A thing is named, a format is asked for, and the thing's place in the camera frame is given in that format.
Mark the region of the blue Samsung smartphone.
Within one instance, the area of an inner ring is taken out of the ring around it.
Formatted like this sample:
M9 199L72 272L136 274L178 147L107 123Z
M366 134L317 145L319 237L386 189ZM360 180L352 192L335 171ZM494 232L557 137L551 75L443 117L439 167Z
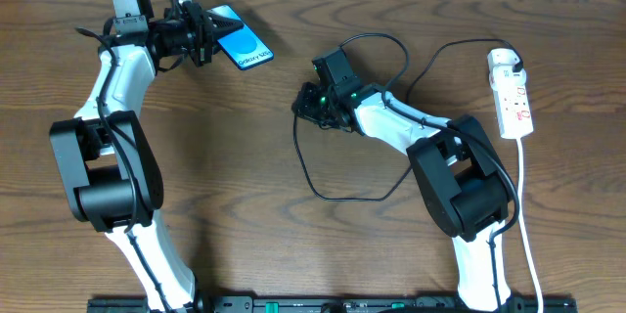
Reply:
M217 40L220 48L239 70L258 67L274 59L274 53L229 5L214 7L209 12L243 24L242 29Z

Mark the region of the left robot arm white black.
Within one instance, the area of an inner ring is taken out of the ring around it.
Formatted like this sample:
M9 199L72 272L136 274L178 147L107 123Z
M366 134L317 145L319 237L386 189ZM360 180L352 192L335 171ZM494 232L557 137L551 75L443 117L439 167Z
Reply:
M101 68L84 106L53 123L49 138L72 215L121 250L146 295L92 298L87 309L211 312L213 302L164 224L162 175L139 116L149 87L166 71L162 59L207 65L245 24L227 6L206 10L194 0L168 0L160 19L151 0L112 1L114 15L102 31L77 29L98 41Z

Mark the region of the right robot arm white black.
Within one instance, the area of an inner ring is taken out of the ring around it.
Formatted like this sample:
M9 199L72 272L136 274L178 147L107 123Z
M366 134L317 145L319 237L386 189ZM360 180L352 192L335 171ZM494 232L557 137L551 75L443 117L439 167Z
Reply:
M406 156L426 210L453 241L459 299L471 311L504 308L512 292L502 237L516 224L520 201L481 124L420 112L386 87L364 84L340 46L312 65L319 80L303 84L294 118L380 140Z

